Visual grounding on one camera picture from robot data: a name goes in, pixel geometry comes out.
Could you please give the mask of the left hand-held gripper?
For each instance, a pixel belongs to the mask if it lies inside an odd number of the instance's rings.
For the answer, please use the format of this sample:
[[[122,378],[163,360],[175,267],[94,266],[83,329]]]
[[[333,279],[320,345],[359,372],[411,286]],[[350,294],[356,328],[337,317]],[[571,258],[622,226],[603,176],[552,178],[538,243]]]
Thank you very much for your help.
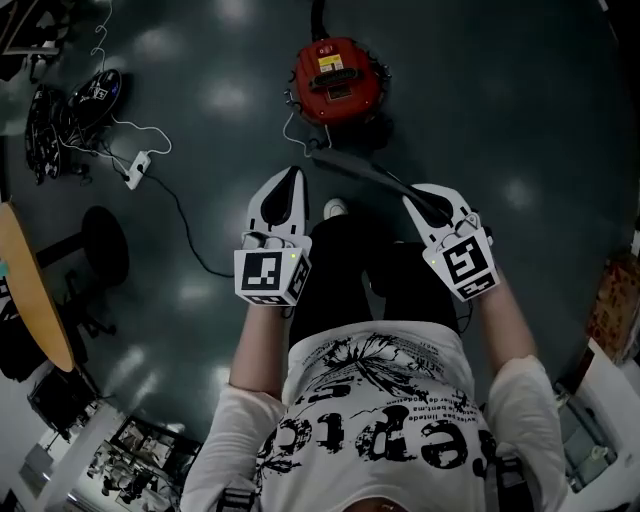
[[[247,210],[250,230],[287,224],[291,235],[304,235],[308,213],[307,183],[301,168],[290,166],[268,179],[251,198]],[[235,294],[258,306],[296,306],[312,265],[310,239],[293,240],[247,232],[234,252]]]

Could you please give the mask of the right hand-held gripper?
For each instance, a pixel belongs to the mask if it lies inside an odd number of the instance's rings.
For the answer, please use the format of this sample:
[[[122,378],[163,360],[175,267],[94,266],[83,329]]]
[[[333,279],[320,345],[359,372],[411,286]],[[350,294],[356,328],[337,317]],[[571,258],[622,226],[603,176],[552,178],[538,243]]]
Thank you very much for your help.
[[[411,186],[402,202],[426,248],[423,259],[460,301],[500,284],[491,252],[493,239],[455,189],[423,183]],[[458,224],[451,233],[451,224]]]

